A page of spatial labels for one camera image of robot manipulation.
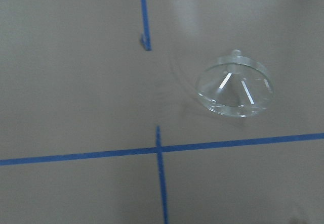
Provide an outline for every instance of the horizontal blue line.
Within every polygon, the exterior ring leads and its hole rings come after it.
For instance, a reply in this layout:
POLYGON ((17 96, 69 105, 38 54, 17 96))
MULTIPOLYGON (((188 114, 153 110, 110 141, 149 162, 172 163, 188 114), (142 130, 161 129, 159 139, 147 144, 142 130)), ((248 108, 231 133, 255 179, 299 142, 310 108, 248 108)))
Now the horizontal blue line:
POLYGON ((116 150, 116 151, 105 151, 105 152, 89 152, 89 153, 80 153, 80 154, 45 156, 45 157, 15 158, 15 159, 0 160, 0 166, 39 163, 39 162, 70 161, 70 160, 101 158, 101 157, 141 155, 141 154, 151 154, 155 152, 156 152, 156 147, 151 147, 151 148, 138 148, 138 149, 116 150))
MULTIPOLYGON (((223 141, 223 142, 197 143, 197 144, 176 145, 176 146, 164 146, 161 147, 161 150, 162 152, 178 152, 178 151, 189 151, 189 150, 222 148, 222 147, 237 147, 237 146, 284 143, 284 142, 311 141, 311 140, 320 140, 320 139, 324 139, 324 133, 285 136, 285 137, 258 138, 258 139, 248 139, 248 140, 223 141)), ((90 153, 79 153, 79 154, 68 154, 68 155, 55 155, 55 156, 44 156, 44 157, 4 159, 4 160, 0 160, 0 166, 40 163, 40 162, 69 161, 69 160, 102 158, 102 157, 116 157, 116 156, 127 156, 127 155, 141 155, 141 154, 152 154, 152 153, 156 153, 156 147, 115 150, 115 151, 105 151, 105 152, 90 152, 90 153)))
POLYGON ((248 140, 235 140, 235 141, 223 141, 223 142, 208 142, 208 143, 197 143, 177 146, 165 146, 162 147, 163 152, 178 152, 178 151, 189 151, 199 149, 210 149, 210 148, 222 148, 222 147, 238 147, 238 146, 250 146, 250 145, 261 145, 261 144, 273 144, 273 143, 284 143, 284 142, 299 142, 299 141, 310 141, 324 139, 324 133, 296 135, 296 136, 285 136, 285 137, 268 137, 268 138, 256 138, 248 140))

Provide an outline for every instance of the blue line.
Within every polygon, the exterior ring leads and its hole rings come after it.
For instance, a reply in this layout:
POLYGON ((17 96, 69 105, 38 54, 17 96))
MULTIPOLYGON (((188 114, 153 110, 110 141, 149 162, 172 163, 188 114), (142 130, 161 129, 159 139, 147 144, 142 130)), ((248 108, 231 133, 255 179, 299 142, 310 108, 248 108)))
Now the blue line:
POLYGON ((238 147, 238 146, 250 146, 250 145, 273 144, 273 143, 284 143, 284 142, 300 142, 300 141, 310 141, 310 140, 319 140, 319 139, 324 139, 324 133, 285 136, 285 137, 268 137, 268 138, 224 141, 224 142, 197 143, 197 144, 187 144, 187 145, 177 145, 177 146, 165 146, 162 147, 162 151, 178 152, 178 151, 189 151, 189 150, 222 148, 222 147, 238 147))
POLYGON ((142 17, 143 17, 143 27, 144 34, 142 35, 141 42, 147 51, 151 51, 151 38, 150 38, 150 28, 148 23, 148 13, 146 0, 141 0, 142 5, 142 17))
POLYGON ((15 158, 15 159, 0 160, 0 166, 40 163, 40 162, 70 161, 70 160, 101 158, 101 157, 141 155, 141 154, 151 154, 155 152, 156 152, 156 147, 151 147, 151 148, 138 148, 138 149, 116 150, 116 151, 106 151, 106 152, 90 152, 90 153, 80 153, 80 154, 45 156, 45 157, 15 158))
POLYGON ((167 206, 167 185, 166 185, 166 178, 165 178, 165 173, 164 173, 163 154, 162 154, 162 147, 161 147, 161 135, 160 135, 160 127, 159 126, 156 127, 156 155, 157 155, 158 175, 160 178, 164 224, 168 224, 169 219, 168 219, 168 206, 167 206))

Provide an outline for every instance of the blue tape end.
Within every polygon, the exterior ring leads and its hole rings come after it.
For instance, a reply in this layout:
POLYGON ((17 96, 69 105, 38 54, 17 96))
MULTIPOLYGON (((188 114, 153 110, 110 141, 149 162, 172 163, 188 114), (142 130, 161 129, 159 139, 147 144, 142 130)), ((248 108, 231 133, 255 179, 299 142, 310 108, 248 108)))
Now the blue tape end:
POLYGON ((146 51, 151 51, 151 41, 149 37, 146 37, 144 34, 141 36, 141 43, 146 51))

